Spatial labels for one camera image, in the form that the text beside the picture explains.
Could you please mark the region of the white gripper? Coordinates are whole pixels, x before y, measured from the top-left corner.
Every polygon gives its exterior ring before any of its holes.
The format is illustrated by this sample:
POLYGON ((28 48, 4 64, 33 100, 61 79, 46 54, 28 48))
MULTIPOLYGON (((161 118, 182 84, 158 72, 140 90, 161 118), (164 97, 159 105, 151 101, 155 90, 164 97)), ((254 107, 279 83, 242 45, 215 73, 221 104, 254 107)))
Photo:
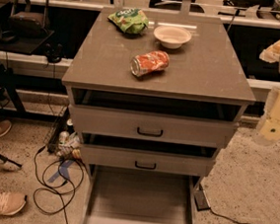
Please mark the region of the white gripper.
POLYGON ((264 113, 252 138, 261 146, 273 145, 280 139, 280 88, 273 87, 268 93, 264 113))

